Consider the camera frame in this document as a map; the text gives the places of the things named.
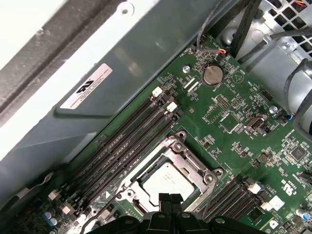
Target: cpu socket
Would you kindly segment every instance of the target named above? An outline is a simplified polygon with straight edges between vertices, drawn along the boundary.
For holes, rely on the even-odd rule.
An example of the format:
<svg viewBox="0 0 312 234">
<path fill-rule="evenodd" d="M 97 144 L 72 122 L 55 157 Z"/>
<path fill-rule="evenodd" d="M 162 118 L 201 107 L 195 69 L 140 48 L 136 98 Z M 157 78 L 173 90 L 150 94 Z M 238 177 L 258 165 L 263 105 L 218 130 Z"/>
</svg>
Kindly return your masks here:
<svg viewBox="0 0 312 234">
<path fill-rule="evenodd" d="M 128 173 L 118 201 L 128 200 L 140 212 L 159 210 L 158 194 L 181 194 L 182 208 L 194 211 L 213 191 L 222 169 L 209 170 L 184 144 L 186 132 L 164 138 Z"/>
</svg>

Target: ram slot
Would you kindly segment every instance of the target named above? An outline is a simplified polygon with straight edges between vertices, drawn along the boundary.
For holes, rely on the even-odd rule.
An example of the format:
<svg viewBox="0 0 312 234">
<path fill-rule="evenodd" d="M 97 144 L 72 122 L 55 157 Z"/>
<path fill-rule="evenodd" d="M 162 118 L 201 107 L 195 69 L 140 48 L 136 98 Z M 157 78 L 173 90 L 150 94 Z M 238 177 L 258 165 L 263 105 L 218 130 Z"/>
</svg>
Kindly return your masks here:
<svg viewBox="0 0 312 234">
<path fill-rule="evenodd" d="M 97 188 L 92 195 L 87 199 L 87 202 L 85 203 L 85 208 L 90 205 L 94 199 L 96 199 L 97 197 L 99 197 L 103 191 L 105 189 L 107 189 L 107 187 L 111 184 L 111 182 L 115 179 L 120 177 L 125 170 L 127 170 L 127 168 L 129 168 L 130 166 L 132 166 L 140 157 L 142 157 L 144 155 L 144 150 L 158 137 L 162 136 L 166 130 L 168 130 L 170 128 L 170 126 L 172 125 L 171 121 L 165 121 L 165 123 L 159 127 L 158 131 L 156 133 L 154 133 L 153 137 L 151 137 L 145 144 L 141 145 L 140 148 L 138 148 L 138 150 L 136 150 L 134 152 L 133 155 L 131 155 L 131 157 L 129 157 L 125 162 L 123 162 L 122 165 L 117 167 L 117 171 L 115 171 L 113 173 L 113 175 L 109 176 L 109 179 L 105 180 L 105 182 L 99 187 Z"/>
<path fill-rule="evenodd" d="M 137 124 L 139 126 L 145 126 L 151 119 L 151 117 L 154 117 L 157 113 L 158 109 L 153 109 L 151 112 L 148 113 L 147 116 L 145 116 L 143 119 L 141 119 Z M 124 145 L 129 144 L 131 138 L 135 136 L 141 128 L 134 127 L 130 132 L 128 132 L 123 140 L 119 141 L 118 143 L 114 144 L 113 147 L 108 146 L 107 149 L 105 149 L 101 154 L 98 156 L 98 158 L 101 158 L 102 160 L 96 161 L 93 166 L 91 166 L 88 170 L 85 171 L 81 175 L 81 177 L 75 181 L 75 185 L 72 187 L 72 190 L 77 190 L 78 187 L 82 185 L 82 183 L 88 182 L 88 179 L 92 179 L 92 175 L 94 172 L 97 172 L 103 164 L 107 163 L 107 161 L 110 159 L 110 156 L 115 154 L 117 151 L 119 151 Z"/>
<path fill-rule="evenodd" d="M 205 221 L 209 221 L 211 218 L 216 217 L 224 213 L 229 207 L 231 207 L 235 201 L 244 195 L 244 192 L 240 189 L 236 190 L 232 195 L 228 196 L 226 200 L 217 204 L 213 211 L 209 212 L 205 217 Z"/>
<path fill-rule="evenodd" d="M 151 117 L 154 117 L 155 114 L 159 111 L 158 108 L 153 108 L 151 110 L 148 110 L 147 114 L 140 119 L 138 122 L 136 122 L 135 126 L 138 124 L 139 126 L 145 125 L 148 123 L 151 119 Z M 94 171 L 97 171 L 98 169 L 101 168 L 103 164 L 107 162 L 107 160 L 110 159 L 110 155 L 112 151 L 116 151 L 118 147 L 121 145 L 125 144 L 126 141 L 128 141 L 133 135 L 136 134 L 137 128 L 133 126 L 133 128 L 124 134 L 123 139 L 120 140 L 119 142 L 113 141 L 110 145 L 108 145 L 104 150 L 100 152 L 100 154 L 96 157 L 98 161 L 94 160 L 93 166 L 89 166 L 87 170 L 82 172 L 81 176 L 73 181 L 72 185 L 70 185 L 70 189 L 67 191 L 67 194 L 73 194 L 77 191 L 77 189 L 82 185 L 82 183 L 85 182 L 86 179 L 91 178 L 91 175 L 94 173 Z"/>
<path fill-rule="evenodd" d="M 222 202 L 226 201 L 233 193 L 235 193 L 239 189 L 240 187 L 235 183 L 228 185 L 226 188 L 224 188 L 224 190 L 214 196 L 208 210 L 210 212 L 214 212 Z"/>
<path fill-rule="evenodd" d="M 234 219 L 239 219 L 243 215 L 247 214 L 256 204 L 253 201 L 250 201 L 247 205 L 241 208 L 241 210 L 237 210 L 237 213 L 233 216 Z"/>
<path fill-rule="evenodd" d="M 141 114 L 143 114 L 143 112 L 145 112 L 148 107 L 152 104 L 152 101 L 150 99 L 146 100 L 146 102 L 139 107 L 138 110 L 136 110 L 136 112 L 130 116 L 124 123 L 123 125 L 118 129 L 118 131 L 116 131 L 112 136 L 106 138 L 106 140 L 101 144 L 101 146 L 97 149 L 97 151 L 87 159 L 87 161 L 82 165 L 82 167 L 75 173 L 74 178 L 77 178 L 78 176 L 80 176 L 80 172 L 84 171 L 88 165 L 92 164 L 92 161 L 94 158 L 97 157 L 97 155 L 99 155 L 104 149 L 106 145 L 111 144 L 116 138 L 119 138 L 123 132 L 125 132 L 128 127 L 137 120 L 138 117 L 141 116 Z"/>
<path fill-rule="evenodd" d="M 108 167 L 101 168 L 100 172 L 94 171 L 93 177 L 88 178 L 88 180 L 86 180 L 86 182 L 83 183 L 86 184 L 87 186 L 83 185 L 83 189 L 79 191 L 79 196 L 84 196 L 86 193 L 90 191 L 90 189 L 92 189 L 96 184 L 98 184 L 99 180 L 106 177 L 110 172 L 110 170 L 116 166 L 116 163 L 121 161 L 129 152 L 132 151 L 133 148 L 136 148 L 138 139 L 144 138 L 155 127 L 155 125 L 157 126 L 164 119 L 164 117 L 165 116 L 163 115 L 163 113 L 160 113 L 160 115 L 158 115 L 154 119 L 154 121 L 149 123 L 147 126 L 142 127 L 143 129 L 142 132 L 140 132 L 141 129 L 138 129 L 134 137 L 130 138 L 125 145 L 114 151 L 111 154 L 112 155 L 111 160 L 109 161 L 109 163 L 107 163 Z"/>
<path fill-rule="evenodd" d="M 81 168 L 74 174 L 74 176 L 71 179 L 72 181 L 75 181 L 78 177 L 82 176 L 83 172 L 87 170 L 87 168 L 94 164 L 95 160 L 98 158 L 98 155 L 103 152 L 103 150 L 106 149 L 105 146 L 112 144 L 116 139 L 119 139 L 123 136 L 125 131 L 129 130 L 129 126 L 133 126 L 134 122 L 138 120 L 141 115 L 148 110 L 150 107 L 155 108 L 155 107 L 161 107 L 164 105 L 167 101 L 169 101 L 169 96 L 166 93 L 162 93 L 159 97 L 151 97 L 148 100 L 145 101 L 145 103 L 140 106 L 135 113 L 130 116 L 124 123 L 123 125 L 110 137 L 106 138 L 106 140 L 101 143 L 100 147 L 97 149 L 97 151 L 93 154 L 93 156 L 89 157 L 87 162 L 85 162 Z"/>
<path fill-rule="evenodd" d="M 250 200 L 250 198 L 246 195 L 244 196 L 242 199 L 240 199 L 238 202 L 236 202 L 235 206 L 232 207 L 231 210 L 228 210 L 226 213 L 226 217 L 229 218 L 235 218 L 237 216 L 238 213 L 246 213 L 248 212 L 248 210 L 245 209 L 246 204 L 250 204 L 253 201 Z"/>
</svg>

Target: sticker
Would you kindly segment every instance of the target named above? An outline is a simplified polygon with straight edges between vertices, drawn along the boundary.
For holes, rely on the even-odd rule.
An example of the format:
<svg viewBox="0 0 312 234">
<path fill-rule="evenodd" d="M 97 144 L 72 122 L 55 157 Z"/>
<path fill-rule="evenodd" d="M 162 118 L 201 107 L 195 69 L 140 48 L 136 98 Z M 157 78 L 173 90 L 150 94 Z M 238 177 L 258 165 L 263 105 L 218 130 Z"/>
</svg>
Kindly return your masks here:
<svg viewBox="0 0 312 234">
<path fill-rule="evenodd" d="M 273 207 L 273 209 L 278 211 L 285 203 L 278 196 L 275 196 L 271 199 L 271 201 L 269 201 L 269 204 Z"/>
<path fill-rule="evenodd" d="M 102 64 L 89 78 L 70 95 L 60 106 L 62 109 L 76 109 L 112 72 L 107 65 Z"/>
</svg>

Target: motherboard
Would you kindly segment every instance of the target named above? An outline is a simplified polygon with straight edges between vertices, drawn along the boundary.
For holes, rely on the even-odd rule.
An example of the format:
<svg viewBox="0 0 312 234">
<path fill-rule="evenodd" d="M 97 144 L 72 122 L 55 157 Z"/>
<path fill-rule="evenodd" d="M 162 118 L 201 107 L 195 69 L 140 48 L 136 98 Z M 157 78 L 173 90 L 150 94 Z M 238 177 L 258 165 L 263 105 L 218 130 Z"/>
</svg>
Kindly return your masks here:
<svg viewBox="0 0 312 234">
<path fill-rule="evenodd" d="M 123 215 L 142 219 L 159 210 L 159 193 L 178 193 L 207 222 L 223 215 L 268 234 L 308 233 L 309 142 L 212 37 L 203 45 L 211 51 L 191 45 L 174 59 L 10 232 L 79 234 L 99 213 L 86 232 Z"/>
</svg>

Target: cable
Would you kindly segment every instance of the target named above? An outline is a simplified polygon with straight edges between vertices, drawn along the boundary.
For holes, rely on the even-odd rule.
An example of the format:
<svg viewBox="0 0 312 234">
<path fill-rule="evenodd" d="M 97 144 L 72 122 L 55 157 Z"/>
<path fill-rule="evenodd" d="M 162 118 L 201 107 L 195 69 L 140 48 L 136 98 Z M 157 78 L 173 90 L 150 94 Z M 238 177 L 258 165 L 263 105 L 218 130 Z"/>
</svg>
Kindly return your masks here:
<svg viewBox="0 0 312 234">
<path fill-rule="evenodd" d="M 237 32 L 235 33 L 235 36 L 231 43 L 231 55 L 234 58 L 237 56 L 240 48 L 242 47 L 246 39 L 250 26 L 253 22 L 254 16 L 256 15 L 257 9 L 261 2 L 262 0 L 250 1 L 250 3 L 248 4 L 246 8 L 246 11 L 243 15 L 243 18 L 239 24 Z"/>
<path fill-rule="evenodd" d="M 292 123 L 293 128 L 309 141 L 312 141 L 312 136 L 300 126 L 300 121 L 311 106 L 312 106 L 312 90 L 310 90 L 309 93 L 306 95 L 306 97 L 303 99 Z"/>
<path fill-rule="evenodd" d="M 116 195 L 113 196 L 112 199 L 110 199 L 110 200 L 106 203 L 106 205 L 105 205 L 102 209 L 99 210 L 99 212 L 97 213 L 96 216 L 93 216 L 93 217 L 90 218 L 87 222 L 85 222 L 84 225 L 81 227 L 81 231 L 80 231 L 79 234 L 84 234 L 84 231 L 85 231 L 86 227 L 87 227 L 93 220 L 97 219 L 97 218 L 109 207 L 109 205 L 110 205 L 122 192 L 124 192 L 125 190 L 126 190 L 126 189 L 123 189 L 123 190 L 120 190 L 118 193 L 116 193 Z"/>
<path fill-rule="evenodd" d="M 216 5 L 214 6 L 214 9 L 212 9 L 212 11 L 209 13 L 209 15 L 207 16 L 205 22 L 203 23 L 203 25 L 200 28 L 200 31 L 197 35 L 197 40 L 196 40 L 196 46 L 197 46 L 197 50 L 200 50 L 200 39 L 203 36 L 203 33 L 207 27 L 207 25 L 210 23 L 215 11 L 217 10 L 218 6 L 223 2 L 224 0 L 219 0 Z"/>
<path fill-rule="evenodd" d="M 291 31 L 286 31 L 282 33 L 276 33 L 272 34 L 271 38 L 272 39 L 280 39 L 284 37 L 297 37 L 297 36 L 307 36 L 312 34 L 312 29 L 311 28 L 304 28 L 304 29 L 296 29 L 296 30 L 291 30 Z M 254 56 L 256 53 L 258 53 L 260 50 L 262 50 L 267 43 L 263 40 L 261 41 L 258 45 L 256 45 L 249 53 L 244 55 L 242 58 L 238 60 L 240 64 L 243 64 L 247 60 L 249 60 L 252 56 Z"/>
<path fill-rule="evenodd" d="M 228 26 L 228 24 L 248 5 L 250 0 L 240 0 L 221 19 L 215 23 L 209 30 L 209 34 L 216 38 Z"/>
<path fill-rule="evenodd" d="M 292 83 L 293 77 L 300 72 L 307 64 L 308 64 L 308 59 L 305 58 L 303 59 L 300 64 L 294 69 L 294 71 L 287 77 L 285 84 L 284 84 L 284 101 L 285 101 L 285 109 L 288 115 L 291 114 L 290 108 L 289 108 L 289 100 L 288 100 L 288 95 L 289 95 L 289 88 Z"/>
</svg>

